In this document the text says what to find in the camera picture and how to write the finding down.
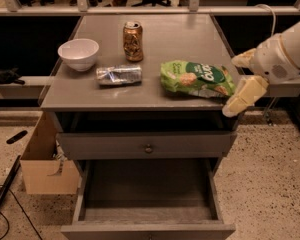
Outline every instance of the brown box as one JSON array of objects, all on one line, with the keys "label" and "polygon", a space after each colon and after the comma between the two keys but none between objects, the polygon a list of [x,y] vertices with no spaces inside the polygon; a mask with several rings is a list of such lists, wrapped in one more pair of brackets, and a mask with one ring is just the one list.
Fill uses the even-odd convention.
[{"label": "brown box", "polygon": [[56,129],[48,114],[40,117],[20,159],[28,194],[76,194],[79,172],[72,160],[54,160]]}]

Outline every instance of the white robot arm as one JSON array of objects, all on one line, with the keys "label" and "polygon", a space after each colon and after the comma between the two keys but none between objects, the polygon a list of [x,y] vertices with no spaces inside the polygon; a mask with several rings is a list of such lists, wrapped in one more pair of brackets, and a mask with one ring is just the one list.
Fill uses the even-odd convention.
[{"label": "white robot arm", "polygon": [[266,93],[269,84],[279,84],[300,74],[300,22],[268,38],[257,48],[235,56],[232,63],[249,68],[254,75],[240,79],[235,94],[223,107],[227,117],[252,106]]}]

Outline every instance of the drawer knob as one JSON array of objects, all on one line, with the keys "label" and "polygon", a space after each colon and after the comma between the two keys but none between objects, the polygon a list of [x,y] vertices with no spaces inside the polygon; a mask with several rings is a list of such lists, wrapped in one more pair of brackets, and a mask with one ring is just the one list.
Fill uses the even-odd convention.
[{"label": "drawer knob", "polygon": [[147,154],[150,154],[153,152],[153,148],[150,144],[147,144],[144,151],[147,153]]}]

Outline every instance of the bag of chips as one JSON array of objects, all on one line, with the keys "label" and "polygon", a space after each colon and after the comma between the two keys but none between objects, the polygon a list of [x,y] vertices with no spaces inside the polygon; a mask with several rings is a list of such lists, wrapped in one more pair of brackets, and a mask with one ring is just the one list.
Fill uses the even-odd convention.
[{"label": "bag of chips", "polygon": [[229,97],[235,84],[225,67],[175,60],[161,64],[161,83],[171,92],[210,97]]}]

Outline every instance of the upright can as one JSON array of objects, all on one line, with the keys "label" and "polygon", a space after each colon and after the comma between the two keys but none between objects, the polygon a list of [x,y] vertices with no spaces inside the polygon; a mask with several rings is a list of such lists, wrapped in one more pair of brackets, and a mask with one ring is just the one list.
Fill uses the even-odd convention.
[{"label": "upright can", "polygon": [[123,28],[123,49],[129,61],[143,60],[142,26],[138,21],[128,21]]}]

